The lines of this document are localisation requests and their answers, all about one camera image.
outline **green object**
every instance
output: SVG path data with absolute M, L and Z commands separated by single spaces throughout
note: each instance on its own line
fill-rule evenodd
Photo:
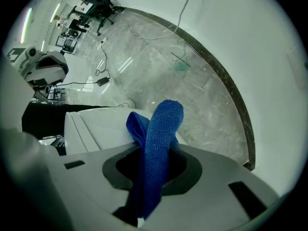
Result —
M 187 55 L 186 55 L 186 51 L 185 51 L 186 43 L 185 43 L 185 41 L 184 41 L 182 38 L 178 39 L 177 43 L 179 43 L 179 40 L 182 40 L 183 43 L 184 43 L 184 44 L 183 44 L 183 51 L 184 51 L 184 53 L 183 53 L 183 55 L 180 57 L 180 59 L 182 59 L 183 61 L 187 62 Z M 175 68 L 176 70 L 179 70 L 179 71 L 187 71 L 187 69 L 188 69 L 189 66 L 188 66 L 186 63 L 182 62 L 180 59 L 177 59 L 177 60 L 175 61 L 175 63 L 174 63 L 174 68 Z

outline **dark floor border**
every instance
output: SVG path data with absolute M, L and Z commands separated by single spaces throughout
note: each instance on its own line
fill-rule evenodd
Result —
M 131 8 L 123 8 L 123 9 L 143 15 L 144 17 L 156 21 L 157 23 L 169 28 L 172 31 L 174 31 L 176 28 L 176 26 L 171 22 L 166 21 L 156 15 Z M 246 105 L 234 81 L 232 80 L 226 69 L 223 67 L 223 65 L 198 40 L 196 40 L 193 36 L 185 32 L 181 28 L 178 28 L 176 34 L 182 39 L 184 39 L 186 43 L 192 47 L 193 50 L 195 50 L 202 58 L 204 58 L 207 61 L 207 63 L 212 67 L 212 69 L 216 72 L 218 77 L 221 79 L 221 81 L 227 88 L 240 115 L 246 136 L 247 148 L 248 148 L 248 162 L 245 163 L 243 166 L 249 170 L 253 170 L 256 164 L 256 147 L 255 147 L 254 132 L 252 130 L 252 125 Z

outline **chair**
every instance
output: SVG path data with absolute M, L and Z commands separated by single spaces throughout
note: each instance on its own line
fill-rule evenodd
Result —
M 82 1 L 84 3 L 93 4 L 92 7 L 89 9 L 89 11 L 87 13 L 76 11 L 75 10 L 76 6 L 75 6 L 72 9 L 72 11 L 68 14 L 68 17 L 73 13 L 80 15 L 80 20 L 79 20 L 80 25 L 86 24 L 89 21 L 89 19 L 92 19 L 92 18 L 101 20 L 98 26 L 98 29 L 97 29 L 98 36 L 101 35 L 99 30 L 102 28 L 106 20 L 110 21 L 112 25 L 114 24 L 114 22 L 110 20 L 108 17 L 114 14 L 119 9 L 119 7 L 113 10 L 110 7 L 110 5 L 112 5 L 110 0 L 82 0 Z

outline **white cable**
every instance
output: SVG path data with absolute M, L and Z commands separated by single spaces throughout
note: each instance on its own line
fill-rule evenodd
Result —
M 163 36 L 159 36 L 159 37 L 157 37 L 157 38 L 136 37 L 136 36 L 132 33 L 132 31 L 131 31 L 131 29 L 130 29 L 130 27 L 129 27 L 129 24 L 121 24 L 121 25 L 118 25 L 118 26 L 117 26 L 117 28 L 107 37 L 107 39 L 110 38 L 110 37 L 113 35 L 113 33 L 114 33 L 120 26 L 125 26 L 125 25 L 127 25 L 130 34 L 131 34 L 135 39 L 155 40 L 155 39 L 160 39 L 160 38 L 164 38 L 164 37 L 169 37 L 169 36 L 175 34 L 175 32 L 178 30 L 178 28 L 179 28 L 179 26 L 180 26 L 182 14 L 183 14 L 183 12 L 184 12 L 184 10 L 185 10 L 185 8 L 186 8 L 186 5 L 187 5 L 188 1 L 189 1 L 189 0 L 186 0 L 186 2 L 185 2 L 185 4 L 184 4 L 184 7 L 183 7 L 183 9 L 182 9 L 182 11 L 181 11 L 181 13 L 180 13 L 179 23 L 178 23 L 177 27 L 176 27 L 175 30 L 174 30 L 172 33 L 170 33 L 170 34 L 163 35 Z

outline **gray marble tile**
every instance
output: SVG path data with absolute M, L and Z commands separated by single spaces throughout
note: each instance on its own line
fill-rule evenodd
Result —
M 69 103 L 117 106 L 132 99 L 138 109 L 153 112 L 163 100 L 177 100 L 184 107 L 179 133 L 188 145 L 223 154 L 240 164 L 247 162 L 247 143 L 239 114 L 209 64 L 175 34 L 158 40 L 134 39 L 125 24 L 137 37 L 154 38 L 170 33 L 142 15 L 124 11 L 113 20 L 114 25 L 104 25 L 100 37 L 94 24 L 79 40 L 75 51 L 87 60 L 87 71 L 81 73 L 86 75 L 85 79 L 102 78 L 107 74 L 96 77 L 95 71 L 99 62 L 105 60 L 100 41 L 107 37 L 103 49 L 110 82 L 86 91 L 70 90 Z

